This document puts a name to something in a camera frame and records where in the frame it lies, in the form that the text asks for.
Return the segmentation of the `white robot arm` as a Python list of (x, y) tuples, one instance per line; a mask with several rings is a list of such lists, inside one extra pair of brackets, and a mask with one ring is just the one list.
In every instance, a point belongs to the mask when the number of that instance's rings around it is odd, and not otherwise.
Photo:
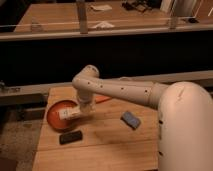
[(158, 111), (158, 171), (213, 171), (213, 98), (200, 85), (107, 80), (93, 65), (72, 80), (81, 105), (101, 94)]

